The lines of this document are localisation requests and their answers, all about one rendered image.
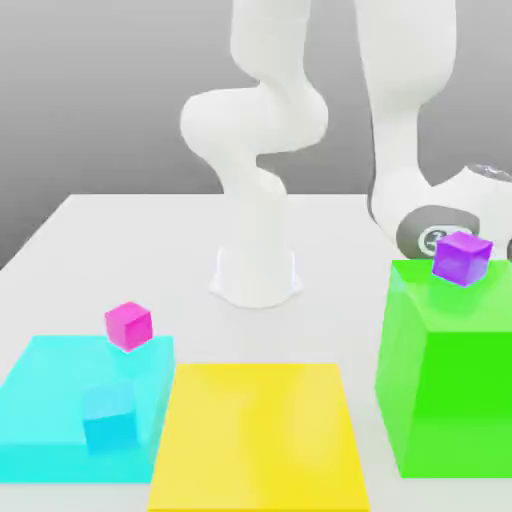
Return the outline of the small pink cube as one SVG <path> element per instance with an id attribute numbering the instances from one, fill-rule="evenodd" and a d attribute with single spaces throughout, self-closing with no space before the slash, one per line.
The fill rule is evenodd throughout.
<path id="1" fill-rule="evenodd" d="M 108 339 L 124 352 L 131 352 L 153 338 L 151 312 L 126 302 L 104 314 Z"/>

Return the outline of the small purple cube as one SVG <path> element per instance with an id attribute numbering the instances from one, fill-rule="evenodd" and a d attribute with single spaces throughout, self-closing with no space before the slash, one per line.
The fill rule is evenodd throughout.
<path id="1" fill-rule="evenodd" d="M 492 249 L 491 241 L 470 233 L 454 232 L 437 241 L 432 273 L 468 287 L 486 275 Z"/>

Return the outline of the small cyan cube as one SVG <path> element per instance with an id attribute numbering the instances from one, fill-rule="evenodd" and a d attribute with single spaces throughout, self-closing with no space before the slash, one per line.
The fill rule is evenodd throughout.
<path id="1" fill-rule="evenodd" d="M 88 389 L 83 396 L 82 423 L 91 455 L 139 446 L 134 388 L 117 381 Z"/>

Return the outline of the large yellow box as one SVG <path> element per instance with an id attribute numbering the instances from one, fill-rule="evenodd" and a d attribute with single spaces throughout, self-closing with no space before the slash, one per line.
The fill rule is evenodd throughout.
<path id="1" fill-rule="evenodd" d="M 181 363 L 147 512 L 370 512 L 334 363 Z"/>

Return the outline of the large green box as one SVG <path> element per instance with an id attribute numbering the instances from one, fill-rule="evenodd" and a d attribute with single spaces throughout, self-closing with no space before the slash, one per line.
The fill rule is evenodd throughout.
<path id="1" fill-rule="evenodd" d="M 467 288 L 391 264 L 375 380 L 403 478 L 512 478 L 512 263 Z"/>

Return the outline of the large cyan box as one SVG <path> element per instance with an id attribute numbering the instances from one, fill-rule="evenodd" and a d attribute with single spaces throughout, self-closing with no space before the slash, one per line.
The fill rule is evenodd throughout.
<path id="1" fill-rule="evenodd" d="M 0 385 L 0 483 L 148 483 L 175 370 L 173 339 L 125 353 L 103 336 L 35 336 Z M 134 388 L 139 446 L 88 452 L 83 396 Z"/>

